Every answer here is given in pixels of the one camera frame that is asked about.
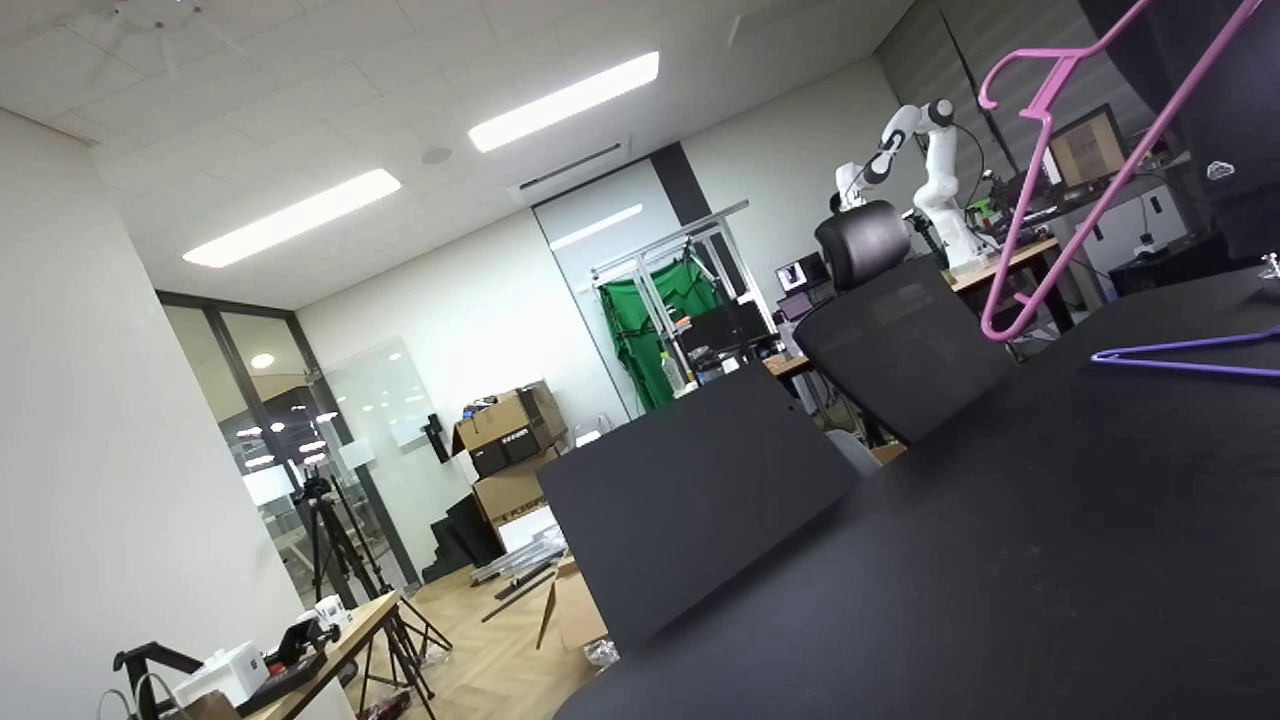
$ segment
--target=black table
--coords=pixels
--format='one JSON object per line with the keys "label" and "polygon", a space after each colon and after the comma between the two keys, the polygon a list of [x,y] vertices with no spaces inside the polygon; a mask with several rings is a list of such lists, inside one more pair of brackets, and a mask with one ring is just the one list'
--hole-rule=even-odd
{"label": "black table", "polygon": [[1089,369],[1267,326],[1256,273],[1100,311],[558,720],[1280,716],[1280,387]]}
{"label": "black table", "polygon": [[1231,270],[1248,270],[1256,259],[1231,259],[1226,244],[1221,236],[1207,239],[1179,239],[1160,249],[1156,258],[1137,258],[1124,270],[1113,270],[1114,295],[1137,295],[1162,286],[1185,286],[1196,278],[1215,278]]}

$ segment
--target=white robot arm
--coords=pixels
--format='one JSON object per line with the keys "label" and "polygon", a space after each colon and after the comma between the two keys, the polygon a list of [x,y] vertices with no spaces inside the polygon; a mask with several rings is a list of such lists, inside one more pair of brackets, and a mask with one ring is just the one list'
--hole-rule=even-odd
{"label": "white robot arm", "polygon": [[928,136],[928,150],[923,150],[923,175],[928,180],[910,196],[910,206],[936,228],[936,239],[949,254],[949,270],[978,263],[985,259],[978,239],[966,232],[964,214],[955,208],[959,180],[955,180],[955,107],[953,107],[953,99],[903,103],[899,112],[891,112],[891,122],[878,134],[878,152],[869,164],[841,164],[835,168],[841,206],[854,208],[865,190],[883,186],[891,175],[891,156],[907,146],[907,136]]}

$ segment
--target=camera tripod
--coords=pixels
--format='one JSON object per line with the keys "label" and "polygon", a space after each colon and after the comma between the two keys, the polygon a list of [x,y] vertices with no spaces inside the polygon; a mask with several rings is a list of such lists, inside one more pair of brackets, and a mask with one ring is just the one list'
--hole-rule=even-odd
{"label": "camera tripod", "polygon": [[313,472],[296,493],[296,510],[299,510],[299,515],[307,524],[307,535],[313,535],[313,561],[316,561],[313,565],[313,590],[316,590],[316,600],[324,598],[324,570],[326,565],[332,565],[337,575],[354,575],[363,598],[386,593],[393,586],[374,570],[363,532],[354,524],[348,529],[339,519],[337,506],[344,506],[344,512],[352,515],[344,493],[337,493],[332,479],[319,477],[319,472]]}

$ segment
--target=cable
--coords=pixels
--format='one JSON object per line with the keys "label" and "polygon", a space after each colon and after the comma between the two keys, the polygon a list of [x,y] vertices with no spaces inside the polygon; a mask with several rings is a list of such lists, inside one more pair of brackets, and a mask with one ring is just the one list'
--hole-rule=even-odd
{"label": "cable", "polygon": [[1143,208],[1143,236],[1138,239],[1151,239],[1151,208],[1148,208],[1148,196],[1137,202]]}
{"label": "cable", "polygon": [[987,174],[987,150],[976,139],[976,134],[973,130],[964,130],[964,123],[955,123],[966,139],[973,139],[973,150],[976,150],[976,180],[973,180],[973,190],[966,190],[966,196],[964,196],[964,206],[959,208],[966,208],[973,202],[976,202],[976,190],[985,186],[985,174]]}
{"label": "cable", "polygon": [[122,696],[118,687],[103,687],[103,694],[94,696],[94,720],[103,720],[103,701],[106,701],[106,696],[122,707],[126,720],[135,716],[130,706],[126,706],[126,696]]}

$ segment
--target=black desk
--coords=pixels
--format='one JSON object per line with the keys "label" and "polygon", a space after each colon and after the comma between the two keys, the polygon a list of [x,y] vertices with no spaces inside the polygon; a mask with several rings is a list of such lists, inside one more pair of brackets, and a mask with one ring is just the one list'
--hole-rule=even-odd
{"label": "black desk", "polygon": [[1280,716],[1280,387],[1085,366],[1280,326],[1251,278],[1100,311],[558,720]]}
{"label": "black desk", "polygon": [[1231,270],[1248,270],[1256,259],[1231,259],[1221,236],[1179,239],[1160,249],[1156,258],[1137,258],[1124,270],[1113,270],[1114,295],[1137,295],[1162,286],[1185,286],[1196,278],[1215,278]]}

